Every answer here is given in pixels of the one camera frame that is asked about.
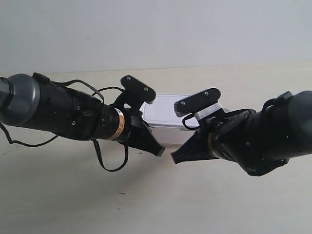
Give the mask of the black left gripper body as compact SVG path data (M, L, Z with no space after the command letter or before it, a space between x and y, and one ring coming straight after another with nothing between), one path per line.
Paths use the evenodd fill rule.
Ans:
M143 103L142 100L128 91L123 90L121 92L111 106L116 110L120 110L123 115L117 125L116 133L112 134L108 138L109 140L117 141L128 146L128 137L132 128L148 127L147 123L142 119L142 113L140 111Z

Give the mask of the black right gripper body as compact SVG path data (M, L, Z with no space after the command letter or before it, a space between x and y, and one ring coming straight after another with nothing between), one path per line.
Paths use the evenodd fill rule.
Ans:
M194 112L198 128L192 135L193 151L217 151L219 143L217 134L224 123L226 111L223 107L201 107Z

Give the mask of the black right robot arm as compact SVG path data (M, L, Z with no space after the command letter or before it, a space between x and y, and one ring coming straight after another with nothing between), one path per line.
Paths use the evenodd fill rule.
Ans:
M223 159L250 176L263 176L291 158L312 152L312 93L285 92L267 100L261 111L226 111L216 88L174 104L183 120L195 118L194 134L171 153L174 163Z

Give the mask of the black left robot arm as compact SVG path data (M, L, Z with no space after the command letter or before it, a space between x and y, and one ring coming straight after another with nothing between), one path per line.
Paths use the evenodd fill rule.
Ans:
M161 156L165 148L140 111L143 103L154 102L155 91L133 76L124 76L120 82L121 94L107 105L102 95L92 96L39 73L1 78L0 120L8 126L47 131L73 140L117 141Z

